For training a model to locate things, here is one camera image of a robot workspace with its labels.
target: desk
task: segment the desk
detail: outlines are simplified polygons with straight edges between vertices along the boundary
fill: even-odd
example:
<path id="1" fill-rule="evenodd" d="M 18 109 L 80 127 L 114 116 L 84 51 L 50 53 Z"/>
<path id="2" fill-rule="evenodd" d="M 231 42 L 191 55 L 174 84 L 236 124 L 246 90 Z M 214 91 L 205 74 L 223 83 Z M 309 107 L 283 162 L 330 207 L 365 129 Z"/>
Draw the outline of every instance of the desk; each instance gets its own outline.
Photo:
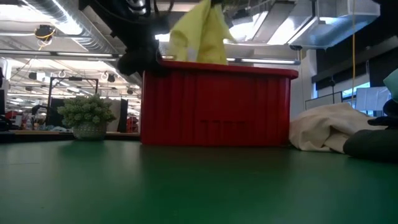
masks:
<path id="1" fill-rule="evenodd" d="M 0 145 L 0 223 L 398 223 L 398 167 L 295 149 Z"/>
<path id="2" fill-rule="evenodd" d="M 138 133 L 115 133 L 107 132 L 106 140 L 124 140 L 139 141 Z M 37 141 L 67 141 L 74 140 L 72 133 L 61 133 L 58 131 L 9 131 L 0 132 L 1 143 L 17 143 L 17 142 L 37 142 Z"/>

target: yellow fabric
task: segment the yellow fabric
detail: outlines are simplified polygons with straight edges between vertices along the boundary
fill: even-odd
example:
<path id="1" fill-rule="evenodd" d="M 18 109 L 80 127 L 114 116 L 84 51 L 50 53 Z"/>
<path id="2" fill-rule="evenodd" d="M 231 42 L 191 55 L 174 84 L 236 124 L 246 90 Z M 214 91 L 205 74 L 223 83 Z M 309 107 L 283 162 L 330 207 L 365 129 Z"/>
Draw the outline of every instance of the yellow fabric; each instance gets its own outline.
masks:
<path id="1" fill-rule="evenodd" d="M 224 21 L 221 5 L 211 7 L 211 0 L 202 0 L 174 25 L 169 54 L 177 61 L 186 62 L 191 49 L 197 54 L 197 62 L 226 65 L 224 39 L 235 42 Z"/>

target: white fabric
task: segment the white fabric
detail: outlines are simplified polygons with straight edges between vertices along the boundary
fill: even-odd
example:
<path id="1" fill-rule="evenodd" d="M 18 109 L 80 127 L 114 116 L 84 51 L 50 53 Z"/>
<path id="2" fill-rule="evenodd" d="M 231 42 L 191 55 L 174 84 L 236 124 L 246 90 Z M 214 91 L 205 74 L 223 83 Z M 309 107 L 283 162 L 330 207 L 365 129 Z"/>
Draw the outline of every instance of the white fabric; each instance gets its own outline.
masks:
<path id="1" fill-rule="evenodd" d="M 369 119 L 373 118 L 354 110 L 348 103 L 319 106 L 290 122 L 289 139 L 303 151 L 344 153 L 344 143 L 357 131 L 386 128 L 368 125 Z"/>

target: plastic container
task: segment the plastic container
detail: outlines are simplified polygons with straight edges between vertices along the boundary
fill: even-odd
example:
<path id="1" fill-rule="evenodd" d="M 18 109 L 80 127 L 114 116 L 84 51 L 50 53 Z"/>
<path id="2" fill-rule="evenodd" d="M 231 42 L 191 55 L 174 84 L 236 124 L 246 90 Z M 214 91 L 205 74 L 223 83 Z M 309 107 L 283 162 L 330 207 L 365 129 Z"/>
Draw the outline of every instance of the plastic container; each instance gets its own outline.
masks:
<path id="1" fill-rule="evenodd" d="M 283 146 L 295 70 L 164 61 L 146 72 L 141 141 L 163 146 Z"/>

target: red object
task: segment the red object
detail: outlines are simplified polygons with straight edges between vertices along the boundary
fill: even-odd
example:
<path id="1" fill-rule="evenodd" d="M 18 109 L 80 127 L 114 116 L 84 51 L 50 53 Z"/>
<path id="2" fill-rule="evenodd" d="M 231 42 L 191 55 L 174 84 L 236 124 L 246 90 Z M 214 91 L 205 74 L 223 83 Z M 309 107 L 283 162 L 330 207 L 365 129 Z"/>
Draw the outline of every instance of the red object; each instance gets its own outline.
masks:
<path id="1" fill-rule="evenodd" d="M 282 146 L 295 70 L 164 61 L 144 75 L 143 144 Z"/>

